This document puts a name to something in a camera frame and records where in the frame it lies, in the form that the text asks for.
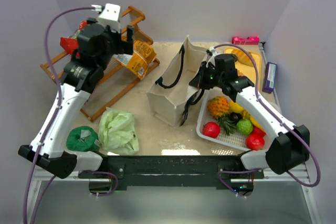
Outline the orange snack packet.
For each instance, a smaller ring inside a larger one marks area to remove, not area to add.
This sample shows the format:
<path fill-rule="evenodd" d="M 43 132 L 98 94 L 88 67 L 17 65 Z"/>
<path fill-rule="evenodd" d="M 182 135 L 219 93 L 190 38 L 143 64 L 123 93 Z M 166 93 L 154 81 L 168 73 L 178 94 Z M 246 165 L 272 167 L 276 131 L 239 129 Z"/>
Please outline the orange snack packet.
<path fill-rule="evenodd" d="M 135 40 L 132 55 L 118 54 L 112 57 L 142 80 L 148 71 L 149 65 L 156 58 L 156 53 L 149 44 Z"/>

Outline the red snack packet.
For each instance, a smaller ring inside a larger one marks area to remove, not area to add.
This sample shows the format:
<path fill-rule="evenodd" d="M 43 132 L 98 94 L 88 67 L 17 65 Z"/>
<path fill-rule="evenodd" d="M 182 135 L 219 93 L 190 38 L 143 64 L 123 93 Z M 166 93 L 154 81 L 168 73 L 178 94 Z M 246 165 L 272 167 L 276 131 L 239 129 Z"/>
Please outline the red snack packet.
<path fill-rule="evenodd" d="M 71 36 L 60 38 L 60 46 L 67 54 L 72 55 L 73 51 L 78 48 L 77 36 L 87 24 L 87 21 L 82 21 L 78 29 Z"/>

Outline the beige canvas tote bag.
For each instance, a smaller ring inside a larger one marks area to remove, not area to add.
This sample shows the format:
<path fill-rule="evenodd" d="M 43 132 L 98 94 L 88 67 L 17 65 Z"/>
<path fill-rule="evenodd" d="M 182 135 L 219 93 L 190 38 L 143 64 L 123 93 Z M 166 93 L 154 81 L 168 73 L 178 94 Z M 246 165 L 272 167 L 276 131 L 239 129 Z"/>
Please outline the beige canvas tote bag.
<path fill-rule="evenodd" d="M 163 74 L 147 93 L 151 113 L 166 124 L 176 127 L 185 123 L 191 106 L 200 101 L 204 92 L 189 86 L 201 63 L 206 60 L 204 47 L 186 37 Z"/>

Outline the light green plastic bag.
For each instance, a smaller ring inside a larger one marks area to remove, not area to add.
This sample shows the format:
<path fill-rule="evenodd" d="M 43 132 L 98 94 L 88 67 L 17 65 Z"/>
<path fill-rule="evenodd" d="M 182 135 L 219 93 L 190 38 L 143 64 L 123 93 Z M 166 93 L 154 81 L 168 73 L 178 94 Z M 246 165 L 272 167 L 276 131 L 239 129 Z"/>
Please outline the light green plastic bag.
<path fill-rule="evenodd" d="M 99 122 L 98 140 L 107 152 L 135 155 L 139 151 L 139 140 L 134 115 L 129 111 L 106 108 Z"/>

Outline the yellow lemon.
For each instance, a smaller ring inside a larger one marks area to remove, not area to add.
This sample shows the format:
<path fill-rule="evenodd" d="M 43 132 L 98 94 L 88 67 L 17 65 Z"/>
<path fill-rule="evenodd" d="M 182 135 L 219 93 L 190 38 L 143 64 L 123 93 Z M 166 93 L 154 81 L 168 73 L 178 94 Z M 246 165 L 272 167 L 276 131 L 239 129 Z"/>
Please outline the yellow lemon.
<path fill-rule="evenodd" d="M 234 113 L 242 113 L 244 111 L 244 108 L 242 106 L 232 100 L 229 102 L 229 108 L 230 111 Z"/>

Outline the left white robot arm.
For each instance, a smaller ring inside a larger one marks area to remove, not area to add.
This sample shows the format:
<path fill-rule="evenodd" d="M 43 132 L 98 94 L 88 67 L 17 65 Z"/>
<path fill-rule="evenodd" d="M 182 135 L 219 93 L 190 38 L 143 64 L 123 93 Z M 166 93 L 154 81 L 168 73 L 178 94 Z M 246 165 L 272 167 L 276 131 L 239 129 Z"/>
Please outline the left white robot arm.
<path fill-rule="evenodd" d="M 109 25 L 88 20 L 77 36 L 78 47 L 65 65 L 60 89 L 38 135 L 22 145 L 19 156 L 64 179 L 72 172 L 98 170 L 103 157 L 92 151 L 66 150 L 67 137 L 81 108 L 104 76 L 112 56 L 133 53 L 134 27 L 127 26 L 127 38 Z"/>

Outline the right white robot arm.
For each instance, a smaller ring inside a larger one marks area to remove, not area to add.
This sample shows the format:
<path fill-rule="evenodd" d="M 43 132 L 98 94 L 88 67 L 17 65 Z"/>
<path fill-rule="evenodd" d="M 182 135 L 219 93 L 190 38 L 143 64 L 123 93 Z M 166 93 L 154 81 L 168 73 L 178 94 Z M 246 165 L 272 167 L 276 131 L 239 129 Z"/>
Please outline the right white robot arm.
<path fill-rule="evenodd" d="M 312 157 L 308 128 L 284 118 L 263 98 L 256 84 L 248 77 L 240 77 L 232 55 L 208 51 L 189 85 L 202 90 L 220 88 L 265 130 L 271 144 L 266 151 L 248 151 L 241 155 L 246 170 L 270 168 L 276 174 L 283 174 Z"/>

